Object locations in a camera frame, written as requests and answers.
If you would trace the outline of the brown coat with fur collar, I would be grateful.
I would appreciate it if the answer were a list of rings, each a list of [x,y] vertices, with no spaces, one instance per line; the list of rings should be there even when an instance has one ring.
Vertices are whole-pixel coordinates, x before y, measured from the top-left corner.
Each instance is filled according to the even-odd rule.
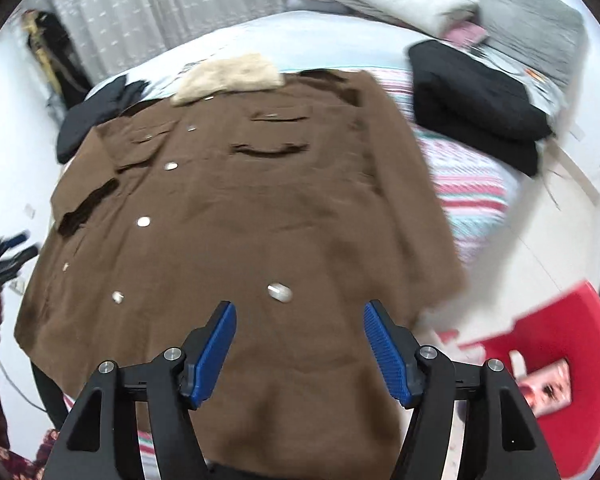
[[[228,300],[236,336],[193,416],[204,457],[390,476],[400,422],[364,304],[411,325],[465,273],[414,133],[371,74],[304,70],[130,110],[87,135],[52,209],[15,337],[65,394],[103,360],[180,344]]]

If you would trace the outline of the pink bottle in basin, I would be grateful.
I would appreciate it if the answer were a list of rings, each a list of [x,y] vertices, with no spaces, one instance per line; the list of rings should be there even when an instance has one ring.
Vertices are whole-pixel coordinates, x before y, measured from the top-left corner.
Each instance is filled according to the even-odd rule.
[[[568,408],[572,401],[572,391],[567,360],[561,359],[535,372],[529,372],[519,351],[509,352],[509,359],[518,388],[536,417]]]

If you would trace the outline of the red plastic basin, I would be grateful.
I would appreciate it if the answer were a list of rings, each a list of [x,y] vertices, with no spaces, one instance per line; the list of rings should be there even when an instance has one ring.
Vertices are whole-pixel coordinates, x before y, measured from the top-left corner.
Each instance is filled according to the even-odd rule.
[[[513,328],[460,347],[498,359],[539,422],[560,476],[588,468],[600,447],[600,296],[583,282],[517,318]]]

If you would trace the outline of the small black garment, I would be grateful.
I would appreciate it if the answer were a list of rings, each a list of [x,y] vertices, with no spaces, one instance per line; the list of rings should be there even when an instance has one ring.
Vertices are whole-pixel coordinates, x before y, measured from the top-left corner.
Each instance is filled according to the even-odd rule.
[[[125,76],[119,76],[90,98],[71,107],[58,132],[57,161],[65,165],[76,154],[91,128],[118,117],[126,108],[138,102],[148,84],[148,80],[128,84]]]

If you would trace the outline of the patterned striped blanket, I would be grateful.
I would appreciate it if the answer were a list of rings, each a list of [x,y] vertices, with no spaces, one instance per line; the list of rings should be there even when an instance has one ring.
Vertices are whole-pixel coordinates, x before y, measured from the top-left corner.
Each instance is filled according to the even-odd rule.
[[[405,70],[371,67],[368,71],[412,128],[451,226],[460,261],[469,268],[505,223],[519,191],[519,179],[489,156],[417,125],[411,75]]]

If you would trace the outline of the grey star curtain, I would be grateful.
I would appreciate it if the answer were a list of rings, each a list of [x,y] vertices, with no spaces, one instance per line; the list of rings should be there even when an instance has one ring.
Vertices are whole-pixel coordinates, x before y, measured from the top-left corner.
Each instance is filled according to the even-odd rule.
[[[282,12],[286,0],[26,0],[68,30],[97,84],[215,29]]]

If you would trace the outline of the folded black garment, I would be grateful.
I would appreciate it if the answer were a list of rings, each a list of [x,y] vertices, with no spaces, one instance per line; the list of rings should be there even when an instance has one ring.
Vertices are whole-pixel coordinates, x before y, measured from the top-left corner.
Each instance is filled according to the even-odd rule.
[[[538,143],[552,134],[524,85],[436,40],[414,44],[412,72],[416,124],[441,133],[528,177],[538,174]]]

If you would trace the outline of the grey bed sheet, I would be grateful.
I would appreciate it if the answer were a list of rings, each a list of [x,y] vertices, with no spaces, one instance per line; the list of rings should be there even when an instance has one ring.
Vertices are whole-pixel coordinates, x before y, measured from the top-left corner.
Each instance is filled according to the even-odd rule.
[[[352,15],[291,11],[221,28],[125,70],[127,82],[146,80],[143,98],[175,92],[193,65],[219,56],[257,53],[284,73],[311,68],[404,68],[406,50],[427,36]]]

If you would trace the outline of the pink pillow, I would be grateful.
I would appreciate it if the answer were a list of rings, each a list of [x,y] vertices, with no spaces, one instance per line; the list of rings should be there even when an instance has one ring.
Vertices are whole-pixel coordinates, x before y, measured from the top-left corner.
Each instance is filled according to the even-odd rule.
[[[489,38],[486,29],[470,21],[453,25],[443,36],[443,40],[459,49],[470,49]]]

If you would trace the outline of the grey headboard cushion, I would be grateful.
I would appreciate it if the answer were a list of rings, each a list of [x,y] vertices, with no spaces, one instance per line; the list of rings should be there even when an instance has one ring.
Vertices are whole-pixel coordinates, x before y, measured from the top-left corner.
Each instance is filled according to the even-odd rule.
[[[560,0],[478,0],[486,44],[544,74],[565,90],[586,47],[582,15]]]

